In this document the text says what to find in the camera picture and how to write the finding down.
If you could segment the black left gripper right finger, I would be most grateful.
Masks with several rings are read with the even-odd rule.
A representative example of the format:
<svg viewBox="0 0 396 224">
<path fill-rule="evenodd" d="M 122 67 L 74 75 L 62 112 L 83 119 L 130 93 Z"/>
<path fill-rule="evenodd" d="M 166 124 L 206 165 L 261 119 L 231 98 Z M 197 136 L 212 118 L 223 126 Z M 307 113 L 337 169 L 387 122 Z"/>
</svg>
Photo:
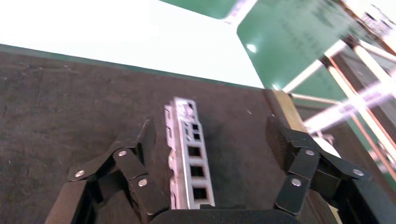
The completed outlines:
<svg viewBox="0 0 396 224">
<path fill-rule="evenodd" d="M 372 177 L 362 167 L 323 150 L 306 132 L 286 128 L 268 116 L 266 138 L 286 180 L 275 207 L 299 215 L 309 190 L 319 193 L 340 215 L 372 215 Z"/>
</svg>

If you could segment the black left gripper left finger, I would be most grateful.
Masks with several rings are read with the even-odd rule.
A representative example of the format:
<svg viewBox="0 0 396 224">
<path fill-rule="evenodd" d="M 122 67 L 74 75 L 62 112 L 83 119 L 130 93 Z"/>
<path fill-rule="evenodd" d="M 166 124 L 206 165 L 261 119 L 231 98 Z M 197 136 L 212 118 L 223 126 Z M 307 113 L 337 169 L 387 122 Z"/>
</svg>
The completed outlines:
<svg viewBox="0 0 396 224">
<path fill-rule="evenodd" d="M 145 119 L 140 127 L 119 135 L 106 152 L 72 168 L 68 180 L 88 181 L 91 194 L 99 203 L 107 197 L 103 188 L 116 186 L 140 216 L 156 216 L 170 205 L 146 168 L 155 140 L 155 124 L 152 119 Z"/>
</svg>

